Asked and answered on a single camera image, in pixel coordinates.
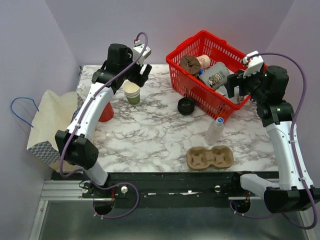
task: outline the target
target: white paper cup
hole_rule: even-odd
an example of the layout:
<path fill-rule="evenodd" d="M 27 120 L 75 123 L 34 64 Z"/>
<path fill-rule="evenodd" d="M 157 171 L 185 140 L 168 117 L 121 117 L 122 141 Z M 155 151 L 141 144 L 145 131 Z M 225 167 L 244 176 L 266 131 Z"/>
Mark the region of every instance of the white paper cup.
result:
<path fill-rule="evenodd" d="M 140 102 L 140 87 L 137 84 L 128 80 L 123 84 L 123 91 L 131 105 L 137 105 Z"/>
<path fill-rule="evenodd" d="M 206 68 L 210 67 L 211 60 L 208 55 L 197 56 L 196 59 L 198 59 L 202 69 L 206 69 Z"/>

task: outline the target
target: checkered pattern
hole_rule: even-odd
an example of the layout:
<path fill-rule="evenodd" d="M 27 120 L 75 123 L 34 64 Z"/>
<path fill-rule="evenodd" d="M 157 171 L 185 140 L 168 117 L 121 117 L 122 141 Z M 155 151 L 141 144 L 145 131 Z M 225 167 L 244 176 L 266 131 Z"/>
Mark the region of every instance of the checkered pattern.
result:
<path fill-rule="evenodd" d="M 59 152 L 52 147 L 49 141 L 39 142 L 30 147 L 28 151 L 48 165 L 60 159 Z"/>
<path fill-rule="evenodd" d="M 84 101 L 83 101 L 83 99 L 80 97 L 80 95 L 79 95 L 79 94 L 77 94 L 77 95 L 78 95 L 78 108 L 77 108 L 77 110 L 75 110 L 75 112 L 73 113 L 71 122 L 76 118 L 76 116 L 78 115 L 78 113 L 79 113 L 82 105 L 84 104 Z"/>

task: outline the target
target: lavender wall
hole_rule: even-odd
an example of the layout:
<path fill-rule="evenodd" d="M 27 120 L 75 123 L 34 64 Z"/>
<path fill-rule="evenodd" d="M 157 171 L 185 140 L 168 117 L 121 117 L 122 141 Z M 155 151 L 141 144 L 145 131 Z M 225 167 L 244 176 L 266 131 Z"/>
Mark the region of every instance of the lavender wall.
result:
<path fill-rule="evenodd" d="M 304 163 L 317 188 L 320 188 L 320 80 L 319 80 L 319 39 L 320 2 L 318 0 L 295 0 L 288 15 L 271 41 L 268 52 L 291 56 L 301 64 L 307 76 L 306 97 L 297 122 L 297 132 Z M 290 81 L 285 99 L 298 105 L 301 92 L 301 74 L 286 59 L 264 57 L 267 64 L 279 64 L 287 68 Z M 320 238 L 320 224 L 315 228 Z"/>
<path fill-rule="evenodd" d="M 182 41 L 208 30 L 243 52 L 264 51 L 294 0 L 45 0 L 75 58 L 101 64 L 111 43 L 149 35 L 149 63 L 165 63 Z"/>
<path fill-rule="evenodd" d="M 29 238 L 41 188 L 51 169 L 27 150 L 30 127 L 13 116 L 13 98 L 34 98 L 46 89 L 74 91 L 79 67 L 44 0 L 0 2 L 0 239 Z M 14 109 L 29 121 L 36 109 Z"/>

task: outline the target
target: black lid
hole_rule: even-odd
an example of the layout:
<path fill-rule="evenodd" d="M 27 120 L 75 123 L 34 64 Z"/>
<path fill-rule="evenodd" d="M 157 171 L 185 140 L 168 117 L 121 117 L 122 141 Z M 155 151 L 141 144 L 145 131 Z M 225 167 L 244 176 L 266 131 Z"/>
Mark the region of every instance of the black lid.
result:
<path fill-rule="evenodd" d="M 195 110 L 195 101 L 189 97 L 181 98 L 178 102 L 178 111 L 182 115 L 190 115 Z"/>

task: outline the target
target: marble tabletop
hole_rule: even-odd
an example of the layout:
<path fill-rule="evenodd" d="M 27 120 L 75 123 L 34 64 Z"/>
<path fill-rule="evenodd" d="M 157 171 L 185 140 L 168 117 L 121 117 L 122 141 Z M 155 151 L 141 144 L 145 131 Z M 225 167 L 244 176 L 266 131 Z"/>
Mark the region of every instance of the marble tabletop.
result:
<path fill-rule="evenodd" d="M 77 92 L 82 98 L 89 93 L 92 74 L 99 66 L 83 67 Z M 195 108 L 183 116 L 177 110 L 182 96 L 171 87 L 169 66 L 152 66 L 149 80 L 140 90 L 141 101 L 131 106 L 123 89 L 111 100 L 113 118 L 99 122 L 94 145 L 98 161 L 107 172 L 190 172 L 186 153 L 189 148 L 203 146 L 205 133 L 213 119 Z M 248 102 L 225 123 L 217 145 L 229 146 L 234 164 L 217 171 L 277 171 L 274 150 L 266 130 L 256 113 L 255 104 Z"/>

